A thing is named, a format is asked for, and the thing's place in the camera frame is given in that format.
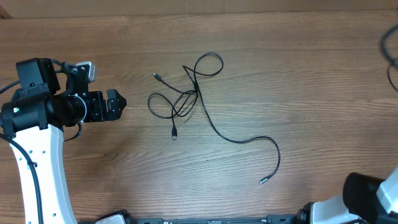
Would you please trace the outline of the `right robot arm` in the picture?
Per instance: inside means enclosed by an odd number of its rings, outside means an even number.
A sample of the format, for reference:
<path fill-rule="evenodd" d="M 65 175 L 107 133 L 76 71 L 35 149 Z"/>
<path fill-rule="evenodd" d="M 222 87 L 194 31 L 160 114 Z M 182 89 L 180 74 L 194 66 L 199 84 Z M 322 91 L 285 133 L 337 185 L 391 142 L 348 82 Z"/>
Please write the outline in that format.
<path fill-rule="evenodd" d="M 306 204 L 293 222 L 397 224 L 397 169 L 386 179 L 350 173 L 342 194 Z"/>

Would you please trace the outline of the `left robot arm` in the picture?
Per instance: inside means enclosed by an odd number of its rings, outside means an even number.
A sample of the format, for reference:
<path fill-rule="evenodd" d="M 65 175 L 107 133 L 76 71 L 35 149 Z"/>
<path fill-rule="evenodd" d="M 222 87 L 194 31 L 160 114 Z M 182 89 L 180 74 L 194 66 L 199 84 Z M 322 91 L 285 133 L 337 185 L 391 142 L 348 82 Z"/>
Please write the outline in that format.
<path fill-rule="evenodd" d="M 65 127 L 114 121 L 127 101 L 117 90 L 89 91 L 96 67 L 50 58 L 16 63 L 18 81 L 1 107 L 1 139 L 16 158 L 26 223 L 76 223 L 63 165 Z"/>

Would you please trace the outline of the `braided cable silver plug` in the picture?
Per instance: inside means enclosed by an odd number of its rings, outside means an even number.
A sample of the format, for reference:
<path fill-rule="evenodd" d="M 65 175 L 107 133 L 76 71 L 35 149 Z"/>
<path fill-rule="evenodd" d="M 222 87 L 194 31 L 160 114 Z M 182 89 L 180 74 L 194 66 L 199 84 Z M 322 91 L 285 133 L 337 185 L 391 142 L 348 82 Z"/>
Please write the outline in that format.
<path fill-rule="evenodd" d="M 197 70 L 198 64 L 201 60 L 207 57 L 214 57 L 218 61 L 220 61 L 220 69 L 211 74 L 199 72 Z M 172 103 L 172 113 L 170 119 L 172 121 L 175 121 L 175 117 L 177 116 L 182 118 L 188 115 L 193 107 L 195 107 L 197 101 L 200 101 L 211 128 L 219 137 L 223 138 L 224 140 L 233 144 L 249 144 L 254 141 L 267 141 L 272 143 L 277 151 L 277 163 L 273 172 L 263 177 L 259 181 L 259 184 L 261 185 L 267 182 L 279 170 L 281 154 L 278 143 L 271 136 L 269 136 L 269 133 L 265 132 L 268 130 L 268 128 L 265 127 L 267 123 L 265 122 L 263 115 L 258 113 L 251 118 L 247 114 L 247 112 L 254 111 L 255 107 L 259 106 L 258 99 L 259 96 L 262 94 L 259 85 L 247 79 L 240 79 L 238 81 L 228 81 L 225 85 L 220 84 L 217 87 L 211 89 L 212 95 L 214 95 L 215 93 L 222 93 L 224 95 L 227 95 L 229 100 L 232 100 L 236 96 L 236 101 L 238 102 L 238 104 L 245 106 L 243 113 L 237 115 L 237 120 L 234 123 L 222 123 L 219 120 L 215 121 L 211 118 L 203 99 L 203 94 L 201 92 L 200 84 L 198 82 L 198 77 L 201 76 L 211 78 L 221 73 L 224 68 L 223 58 L 215 52 L 207 52 L 198 58 L 193 68 L 190 68 L 186 65 L 184 65 L 182 68 L 185 70 L 188 78 L 192 82 L 193 88 L 191 90 L 181 91 L 179 99 L 182 99 L 184 96 L 186 96 L 188 100 L 191 98 L 191 96 L 194 96 L 195 98 L 192 101 L 191 107 L 189 107 L 186 113 L 182 112 L 182 110 L 186 109 L 187 107 L 186 101 L 181 104 L 179 109 L 176 109 L 179 100 L 176 100 L 174 103 Z"/>

